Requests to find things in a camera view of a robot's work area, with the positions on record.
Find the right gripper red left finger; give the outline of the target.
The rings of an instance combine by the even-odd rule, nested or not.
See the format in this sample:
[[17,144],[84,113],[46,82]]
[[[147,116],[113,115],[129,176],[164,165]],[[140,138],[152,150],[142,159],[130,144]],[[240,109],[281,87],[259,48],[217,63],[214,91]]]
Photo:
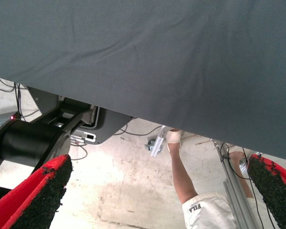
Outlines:
[[0,199],[0,229],[48,229],[71,173],[68,154],[38,168]]

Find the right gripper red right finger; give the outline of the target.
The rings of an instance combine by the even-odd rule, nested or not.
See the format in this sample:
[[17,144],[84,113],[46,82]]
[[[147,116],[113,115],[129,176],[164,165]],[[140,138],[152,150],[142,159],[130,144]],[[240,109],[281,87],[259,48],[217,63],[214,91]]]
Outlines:
[[286,169],[261,155],[253,154],[248,173],[277,225],[286,229]]

